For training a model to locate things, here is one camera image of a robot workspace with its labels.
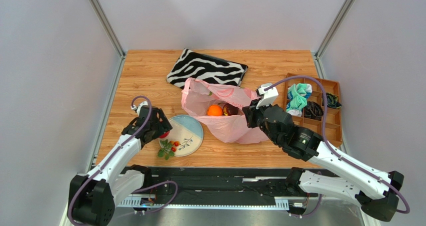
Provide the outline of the orange fruit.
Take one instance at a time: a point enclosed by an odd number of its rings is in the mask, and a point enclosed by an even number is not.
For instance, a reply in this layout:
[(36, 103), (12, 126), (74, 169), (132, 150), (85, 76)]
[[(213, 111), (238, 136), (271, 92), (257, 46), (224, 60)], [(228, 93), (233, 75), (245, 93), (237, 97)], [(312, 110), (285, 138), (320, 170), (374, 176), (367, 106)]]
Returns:
[(207, 116), (222, 116), (223, 109), (219, 105), (211, 105), (206, 112)]

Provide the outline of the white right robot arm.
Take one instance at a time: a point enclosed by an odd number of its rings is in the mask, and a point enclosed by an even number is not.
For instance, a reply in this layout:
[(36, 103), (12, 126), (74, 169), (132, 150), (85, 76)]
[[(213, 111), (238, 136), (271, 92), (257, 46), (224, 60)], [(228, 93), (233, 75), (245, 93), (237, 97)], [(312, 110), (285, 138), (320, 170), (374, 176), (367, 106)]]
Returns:
[(285, 180), (294, 194), (319, 194), (350, 202), (370, 217), (389, 222), (397, 212), (399, 190), (404, 176), (383, 172), (348, 156), (321, 135), (296, 125), (289, 113), (278, 105), (257, 106), (253, 100), (243, 107), (247, 126), (259, 128), (289, 156), (321, 166), (335, 177), (293, 167)]

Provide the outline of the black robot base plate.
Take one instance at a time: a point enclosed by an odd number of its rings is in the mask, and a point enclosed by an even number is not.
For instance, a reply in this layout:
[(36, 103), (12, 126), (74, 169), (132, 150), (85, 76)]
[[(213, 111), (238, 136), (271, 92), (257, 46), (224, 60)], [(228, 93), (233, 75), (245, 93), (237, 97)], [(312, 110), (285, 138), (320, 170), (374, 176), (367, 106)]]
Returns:
[(289, 169), (166, 168), (152, 167), (148, 185), (154, 189), (136, 193), (144, 203), (209, 206), (271, 206), (276, 197), (302, 202), (318, 197), (286, 184)]

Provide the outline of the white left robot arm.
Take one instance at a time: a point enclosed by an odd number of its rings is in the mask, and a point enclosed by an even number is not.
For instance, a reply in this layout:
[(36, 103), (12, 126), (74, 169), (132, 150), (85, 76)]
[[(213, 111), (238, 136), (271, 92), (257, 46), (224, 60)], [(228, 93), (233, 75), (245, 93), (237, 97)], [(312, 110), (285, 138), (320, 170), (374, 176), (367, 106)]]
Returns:
[(141, 103), (138, 116), (122, 131), (116, 145), (88, 173), (70, 182), (67, 217), (75, 226), (106, 226), (115, 209), (128, 195), (144, 186), (150, 169), (134, 165), (122, 170), (142, 148), (172, 129), (162, 109)]

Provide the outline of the green leafy sprig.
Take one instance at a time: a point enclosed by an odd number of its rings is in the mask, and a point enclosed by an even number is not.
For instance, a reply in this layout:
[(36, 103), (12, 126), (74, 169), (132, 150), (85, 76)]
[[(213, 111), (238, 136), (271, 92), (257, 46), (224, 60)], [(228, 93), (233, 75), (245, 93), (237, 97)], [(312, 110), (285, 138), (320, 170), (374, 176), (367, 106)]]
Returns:
[(164, 158), (165, 160), (168, 160), (170, 157), (175, 156), (175, 151), (177, 150), (177, 147), (174, 141), (160, 140), (159, 145), (160, 149), (157, 153), (157, 156), (159, 158)]

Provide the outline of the red apple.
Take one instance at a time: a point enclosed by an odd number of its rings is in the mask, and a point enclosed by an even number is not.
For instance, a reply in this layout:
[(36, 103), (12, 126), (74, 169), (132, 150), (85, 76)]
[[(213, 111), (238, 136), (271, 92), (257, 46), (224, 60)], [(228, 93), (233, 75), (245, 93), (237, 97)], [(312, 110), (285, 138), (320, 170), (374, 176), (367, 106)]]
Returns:
[(163, 139), (165, 137), (167, 137), (169, 135), (170, 131), (165, 132), (164, 134), (162, 134), (161, 136), (159, 136), (160, 139)]

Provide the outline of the pink printed plastic bag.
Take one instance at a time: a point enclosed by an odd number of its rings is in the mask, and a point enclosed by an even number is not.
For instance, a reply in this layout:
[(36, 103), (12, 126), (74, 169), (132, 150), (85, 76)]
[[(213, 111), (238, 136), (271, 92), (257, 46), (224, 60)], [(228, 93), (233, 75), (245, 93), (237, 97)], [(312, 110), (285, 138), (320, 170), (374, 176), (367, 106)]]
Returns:
[(231, 116), (208, 116), (212, 105), (229, 103), (240, 112), (258, 99), (255, 91), (231, 85), (209, 84), (188, 78), (182, 90), (181, 106), (190, 116), (205, 124), (217, 139), (224, 143), (257, 144), (269, 138), (260, 128), (249, 128), (243, 113)]

